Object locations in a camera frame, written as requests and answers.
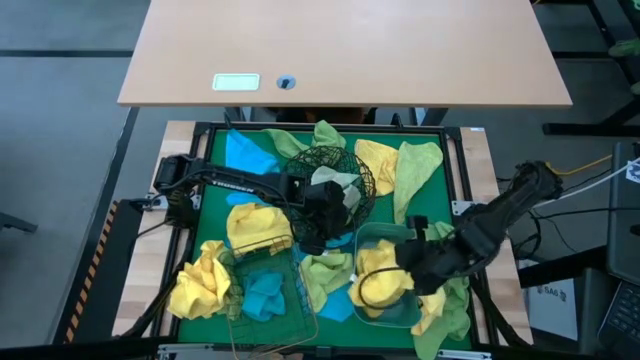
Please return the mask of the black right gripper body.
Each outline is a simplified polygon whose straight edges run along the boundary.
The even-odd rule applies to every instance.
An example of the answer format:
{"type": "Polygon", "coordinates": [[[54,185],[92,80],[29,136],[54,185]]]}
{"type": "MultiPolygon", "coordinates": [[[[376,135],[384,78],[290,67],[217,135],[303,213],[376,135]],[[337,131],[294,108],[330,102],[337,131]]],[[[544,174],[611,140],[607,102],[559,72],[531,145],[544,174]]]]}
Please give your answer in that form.
{"type": "Polygon", "coordinates": [[[406,227],[413,230],[415,236],[395,246],[396,264],[411,276],[417,296],[432,295],[461,264],[461,255],[453,245],[456,228],[443,234],[436,232],[440,238],[430,240],[426,216],[408,216],[406,220],[406,227]]]}

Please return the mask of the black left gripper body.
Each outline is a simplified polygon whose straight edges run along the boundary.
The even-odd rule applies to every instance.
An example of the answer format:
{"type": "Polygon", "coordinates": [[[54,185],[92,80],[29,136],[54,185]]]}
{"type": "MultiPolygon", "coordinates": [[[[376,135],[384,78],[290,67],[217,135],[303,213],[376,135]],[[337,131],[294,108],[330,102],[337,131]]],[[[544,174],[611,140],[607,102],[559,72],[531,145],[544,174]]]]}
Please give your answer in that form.
{"type": "Polygon", "coordinates": [[[303,204],[289,212],[294,237],[302,251],[322,254],[326,243],[344,232],[349,218],[344,198],[342,186],[332,180],[305,187],[303,204]]]}

